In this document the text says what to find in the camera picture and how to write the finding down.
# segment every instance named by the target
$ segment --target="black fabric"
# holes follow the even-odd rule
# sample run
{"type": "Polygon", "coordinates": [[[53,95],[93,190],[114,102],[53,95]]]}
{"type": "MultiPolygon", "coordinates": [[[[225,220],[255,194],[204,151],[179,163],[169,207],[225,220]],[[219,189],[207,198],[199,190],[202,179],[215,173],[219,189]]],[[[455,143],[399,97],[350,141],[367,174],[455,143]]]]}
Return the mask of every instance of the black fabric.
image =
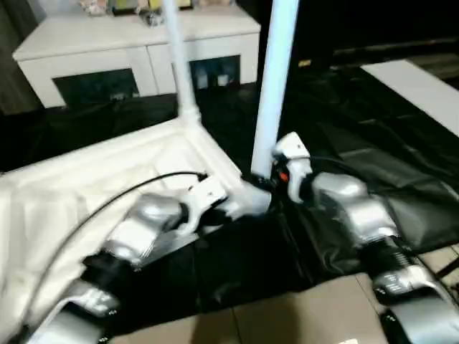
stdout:
{"type": "MultiPolygon", "coordinates": [[[[198,93],[202,122],[247,173],[259,87],[198,93]]],[[[173,95],[0,118],[0,171],[171,119],[173,95]]],[[[459,241],[459,138],[362,70],[291,77],[280,135],[342,159],[370,180],[417,252],[459,241]]],[[[344,172],[325,161],[316,171],[344,172]]],[[[165,257],[136,277],[117,333],[303,290],[361,271],[347,235],[311,204],[284,201],[165,257]]]]}

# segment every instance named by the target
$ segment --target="black cable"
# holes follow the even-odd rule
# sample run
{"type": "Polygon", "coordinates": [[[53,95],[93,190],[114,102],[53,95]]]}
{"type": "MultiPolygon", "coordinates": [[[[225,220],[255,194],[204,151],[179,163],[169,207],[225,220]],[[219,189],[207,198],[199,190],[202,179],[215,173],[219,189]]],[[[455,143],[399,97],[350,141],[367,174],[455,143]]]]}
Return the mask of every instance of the black cable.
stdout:
{"type": "Polygon", "coordinates": [[[456,269],[459,269],[459,258],[456,258],[446,267],[442,268],[439,272],[437,272],[437,276],[438,278],[446,277],[456,269]]]}
{"type": "Polygon", "coordinates": [[[166,173],[166,174],[162,174],[160,176],[156,176],[154,178],[150,178],[150,179],[148,179],[146,181],[143,181],[141,183],[138,183],[138,184],[126,189],[125,191],[119,193],[118,195],[112,197],[111,199],[106,201],[104,204],[99,206],[96,210],[94,210],[93,213],[89,214],[79,224],[77,224],[72,229],[72,231],[67,235],[67,237],[64,239],[64,241],[60,244],[60,246],[58,247],[56,252],[51,256],[51,259],[49,260],[47,266],[44,269],[44,272],[43,272],[42,276],[40,277],[38,283],[36,284],[36,286],[35,286],[35,288],[34,288],[34,290],[32,292],[32,296],[29,298],[29,302],[27,303],[27,306],[25,308],[26,309],[26,313],[25,313],[25,316],[22,319],[22,323],[19,326],[19,329],[20,330],[23,329],[24,326],[25,326],[25,322],[27,321],[27,319],[30,318],[30,315],[32,313],[33,305],[35,304],[35,300],[36,300],[36,298],[38,296],[39,291],[41,290],[41,288],[42,288],[42,286],[44,284],[44,281],[46,281],[46,279],[47,279],[47,277],[49,275],[49,272],[51,271],[52,265],[56,262],[57,258],[59,258],[59,256],[61,255],[62,251],[69,244],[69,242],[71,242],[72,239],[76,236],[76,234],[78,234],[80,232],[81,228],[83,228],[89,221],[91,221],[101,211],[105,210],[109,205],[111,205],[112,203],[114,203],[118,199],[124,197],[125,195],[129,194],[130,192],[132,192],[132,191],[134,191],[134,190],[136,190],[136,189],[138,189],[138,188],[140,188],[142,186],[145,186],[145,185],[150,184],[150,183],[154,183],[156,181],[160,181],[160,180],[165,179],[165,178],[170,178],[170,177],[174,177],[174,176],[183,176],[183,175],[197,176],[200,181],[204,180],[207,177],[207,174],[201,173],[201,172],[178,171],[178,172],[166,173]]]}

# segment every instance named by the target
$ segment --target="white fabric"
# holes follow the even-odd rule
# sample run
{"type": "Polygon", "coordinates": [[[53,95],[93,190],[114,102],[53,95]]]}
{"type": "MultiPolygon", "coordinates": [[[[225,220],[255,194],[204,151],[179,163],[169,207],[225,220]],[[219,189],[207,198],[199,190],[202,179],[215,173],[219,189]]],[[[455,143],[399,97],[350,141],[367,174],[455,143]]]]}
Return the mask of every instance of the white fabric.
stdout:
{"type": "MultiPolygon", "coordinates": [[[[172,145],[151,154],[151,161],[143,159],[142,164],[128,165],[122,171],[117,171],[116,164],[122,158],[110,156],[71,171],[49,171],[48,175],[41,171],[38,179],[26,183],[9,183],[5,178],[8,174],[0,177],[0,343],[20,323],[44,267],[72,228],[111,196],[159,175],[159,171],[203,171],[187,162],[187,149],[172,145]]],[[[174,184],[177,192],[197,182],[195,177],[172,179],[134,191],[91,221],[53,265],[29,322],[38,321],[69,282],[80,275],[82,258],[99,249],[141,193],[171,194],[174,184]]]]}

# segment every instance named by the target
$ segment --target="table surface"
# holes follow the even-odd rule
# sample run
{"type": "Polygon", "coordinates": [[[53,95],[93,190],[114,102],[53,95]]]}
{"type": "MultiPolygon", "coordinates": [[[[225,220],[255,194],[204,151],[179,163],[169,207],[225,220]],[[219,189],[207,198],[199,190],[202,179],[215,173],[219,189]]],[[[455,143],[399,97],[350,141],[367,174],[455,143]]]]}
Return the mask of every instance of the table surface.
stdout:
{"type": "MultiPolygon", "coordinates": [[[[260,32],[260,25],[238,6],[179,12],[185,41],[260,32]]],[[[15,51],[16,61],[168,42],[164,24],[147,27],[138,16],[53,16],[44,20],[15,51]]]]}

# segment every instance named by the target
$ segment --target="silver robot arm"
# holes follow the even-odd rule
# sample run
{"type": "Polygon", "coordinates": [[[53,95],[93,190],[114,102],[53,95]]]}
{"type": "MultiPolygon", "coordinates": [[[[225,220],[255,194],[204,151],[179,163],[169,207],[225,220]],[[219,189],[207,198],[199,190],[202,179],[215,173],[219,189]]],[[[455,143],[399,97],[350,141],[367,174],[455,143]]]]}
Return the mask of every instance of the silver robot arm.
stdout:
{"type": "Polygon", "coordinates": [[[372,279],[387,311],[380,315],[388,341],[401,344],[459,343],[459,307],[436,276],[407,248],[382,200],[353,176],[313,176],[309,153],[291,133],[275,156],[287,167],[288,195],[301,203],[308,185],[315,205],[339,221],[372,279]]]}
{"type": "MultiPolygon", "coordinates": [[[[131,292],[133,274],[198,239],[202,215],[218,206],[230,219],[263,214],[271,195],[242,183],[227,194],[211,176],[180,197],[145,194],[112,230],[100,251],[87,257],[85,271],[20,343],[96,344],[110,340],[110,321],[131,292]]],[[[207,231],[215,230],[213,226],[207,231]]]]}

